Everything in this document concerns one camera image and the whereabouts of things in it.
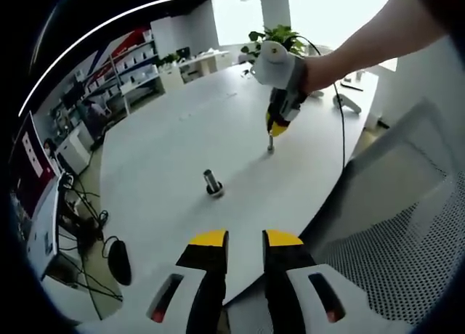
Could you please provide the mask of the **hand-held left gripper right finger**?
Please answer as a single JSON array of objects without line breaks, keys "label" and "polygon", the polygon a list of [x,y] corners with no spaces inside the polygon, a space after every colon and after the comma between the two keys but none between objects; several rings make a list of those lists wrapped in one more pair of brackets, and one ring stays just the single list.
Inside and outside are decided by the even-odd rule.
[{"label": "hand-held left gripper right finger", "polygon": [[262,232],[264,292],[274,333],[384,333],[366,293],[334,268],[316,264],[295,235]]}]

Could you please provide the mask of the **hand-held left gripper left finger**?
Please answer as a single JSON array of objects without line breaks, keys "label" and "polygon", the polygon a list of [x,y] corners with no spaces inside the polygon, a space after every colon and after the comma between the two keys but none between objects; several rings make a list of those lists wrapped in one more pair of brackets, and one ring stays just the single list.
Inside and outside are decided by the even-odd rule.
[{"label": "hand-held left gripper left finger", "polygon": [[228,231],[196,235],[174,264],[161,264],[124,301],[126,333],[215,333],[226,293]]}]

